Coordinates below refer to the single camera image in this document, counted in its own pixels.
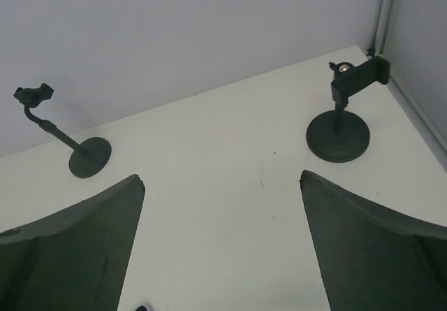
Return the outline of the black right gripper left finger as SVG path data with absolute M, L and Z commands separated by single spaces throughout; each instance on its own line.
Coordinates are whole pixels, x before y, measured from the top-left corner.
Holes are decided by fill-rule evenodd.
M 130 175 L 1 233 L 2 310 L 116 310 L 145 186 Z

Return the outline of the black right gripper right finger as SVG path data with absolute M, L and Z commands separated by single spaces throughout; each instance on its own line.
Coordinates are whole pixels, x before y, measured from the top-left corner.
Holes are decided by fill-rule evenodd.
M 446 227 L 311 171 L 300 190 L 331 310 L 446 309 Z

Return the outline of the lavender case smartphone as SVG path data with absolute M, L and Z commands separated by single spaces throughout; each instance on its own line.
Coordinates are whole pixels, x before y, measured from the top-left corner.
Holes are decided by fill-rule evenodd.
M 154 309 L 152 308 L 151 305 L 145 305 L 145 304 L 143 304 L 143 305 L 139 305 L 139 306 L 135 309 L 135 311 L 154 311 Z

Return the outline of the black phone stand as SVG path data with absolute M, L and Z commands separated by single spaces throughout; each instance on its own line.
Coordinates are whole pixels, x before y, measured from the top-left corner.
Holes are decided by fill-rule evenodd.
M 73 150 L 68 161 L 69 171 L 77 178 L 90 178 L 99 173 L 108 163 L 112 146 L 101 137 L 92 137 L 82 143 L 77 143 L 51 121 L 41 119 L 31 112 L 31 109 L 37 108 L 41 102 L 50 100 L 53 93 L 53 88 L 43 83 L 37 88 L 18 87 L 14 97 L 24 106 L 24 114 L 29 120 Z
M 306 140 L 311 152 L 332 163 L 353 161 L 365 153 L 370 142 L 366 122 L 346 110 L 349 98 L 378 82 L 386 85 L 390 78 L 390 62 L 374 56 L 359 66 L 349 62 L 329 63 L 335 109 L 317 115 L 307 127 Z

